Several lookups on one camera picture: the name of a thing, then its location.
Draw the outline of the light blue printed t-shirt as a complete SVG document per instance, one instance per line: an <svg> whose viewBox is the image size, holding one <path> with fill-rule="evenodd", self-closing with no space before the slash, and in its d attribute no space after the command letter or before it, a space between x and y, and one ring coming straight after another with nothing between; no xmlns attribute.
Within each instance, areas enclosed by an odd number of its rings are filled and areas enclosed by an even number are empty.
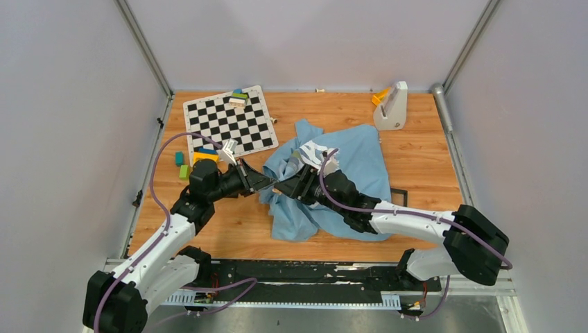
<svg viewBox="0 0 588 333"><path fill-rule="evenodd" d="M390 181L379 141L378 130L359 125L325 133L306 119L295 124L296 136L278 148L265 162L262 172L278 181L286 180L302 170L302 160L311 155L322 160L333 149L340 176L324 173L324 183L331 197L350 207L365 207L360 198L366 195L390 201ZM325 204L305 205L271 188L260 193L261 203L269 206L273 218L271 237L281 241L307 241L319 230L339 238L359 241L384 241L390 234L374 234L353 230L344 220L344 211L329 199Z"/></svg>

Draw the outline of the black square frame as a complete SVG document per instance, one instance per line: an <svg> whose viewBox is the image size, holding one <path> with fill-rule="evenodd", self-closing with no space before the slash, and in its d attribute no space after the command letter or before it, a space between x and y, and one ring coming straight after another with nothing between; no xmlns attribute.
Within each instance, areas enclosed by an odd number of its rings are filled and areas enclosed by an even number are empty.
<svg viewBox="0 0 588 333"><path fill-rule="evenodd" d="M399 188L390 188L392 203L402 207L408 206L408 191Z"/></svg>

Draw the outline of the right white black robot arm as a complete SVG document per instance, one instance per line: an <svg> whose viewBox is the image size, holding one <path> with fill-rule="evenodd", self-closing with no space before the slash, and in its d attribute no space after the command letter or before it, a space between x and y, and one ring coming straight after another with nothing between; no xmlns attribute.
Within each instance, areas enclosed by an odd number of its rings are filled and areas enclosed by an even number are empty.
<svg viewBox="0 0 588 333"><path fill-rule="evenodd" d="M455 274L493 286L500 271L512 268L505 257L509 238L474 206L437 212L402 207L360 192L342 171L325 176L312 166L277 182L275 189L299 203L331 209L357 232L400 234L436 244L404 252L395 272L404 289Z"/></svg>

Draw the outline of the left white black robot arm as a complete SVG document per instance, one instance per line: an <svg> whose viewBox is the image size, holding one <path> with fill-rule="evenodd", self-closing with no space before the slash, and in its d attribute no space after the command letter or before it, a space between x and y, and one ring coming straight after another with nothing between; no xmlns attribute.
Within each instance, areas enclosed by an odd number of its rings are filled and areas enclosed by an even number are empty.
<svg viewBox="0 0 588 333"><path fill-rule="evenodd" d="M97 271L87 283L83 325L95 332L142 332L148 317L186 284L207 285L210 256L188 245L214 215L214 203L249 196L276 180L240 159L226 172L215 161L197 161L189 184L159 230L109 273Z"/></svg>

